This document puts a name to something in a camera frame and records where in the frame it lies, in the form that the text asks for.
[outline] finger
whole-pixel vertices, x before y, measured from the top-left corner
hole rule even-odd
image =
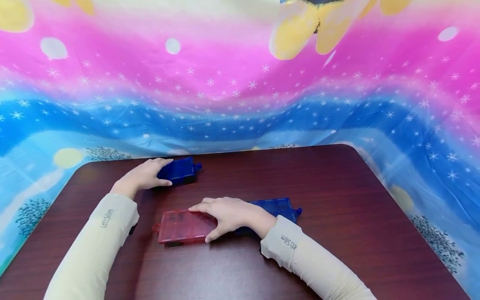
[[[158,186],[170,186],[172,184],[173,183],[170,180],[166,180],[166,179],[159,179],[158,180]]]
[[[208,197],[206,197],[206,198],[204,198],[204,199],[202,200],[202,203],[213,203],[214,201],[215,201],[214,198],[208,198]]]
[[[191,212],[202,212],[207,213],[210,211],[210,204],[209,203],[199,203],[196,204],[188,209]]]
[[[210,243],[213,240],[218,239],[222,235],[224,235],[226,232],[224,229],[222,229],[220,226],[217,226],[215,229],[210,232],[207,237],[205,238],[205,243]]]
[[[164,166],[168,165],[169,163],[171,163],[173,161],[173,159],[162,159],[162,160],[157,160],[157,162],[159,163],[160,165],[160,168],[163,168]]]

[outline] table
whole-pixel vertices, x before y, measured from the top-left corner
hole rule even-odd
[[[348,265],[378,299],[468,299],[357,152],[329,145],[195,156],[191,185],[137,195],[140,220],[121,248],[106,299],[318,299],[259,253],[255,238],[164,248],[152,225],[203,197],[290,197],[303,231]],[[0,299],[41,299],[63,256],[112,184],[143,159],[79,168],[0,278]]]

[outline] white dot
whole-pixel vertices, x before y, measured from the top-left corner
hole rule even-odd
[[[174,38],[169,38],[165,42],[165,48],[170,54],[178,54],[180,52],[180,43]]]
[[[40,42],[40,49],[51,60],[67,58],[67,48],[54,37],[44,37]]]
[[[438,35],[438,39],[442,42],[453,39],[458,34],[458,28],[455,26],[447,27]]]

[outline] sleeve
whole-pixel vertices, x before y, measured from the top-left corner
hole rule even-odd
[[[138,218],[137,203],[107,194],[61,261],[44,300],[102,300],[115,256]]]
[[[346,265],[282,216],[261,241],[261,252],[298,275],[324,300],[375,300]]]

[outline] colorful backdrop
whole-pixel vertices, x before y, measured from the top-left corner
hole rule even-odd
[[[479,12],[0,0],[0,274],[87,162],[343,143],[480,298]]]

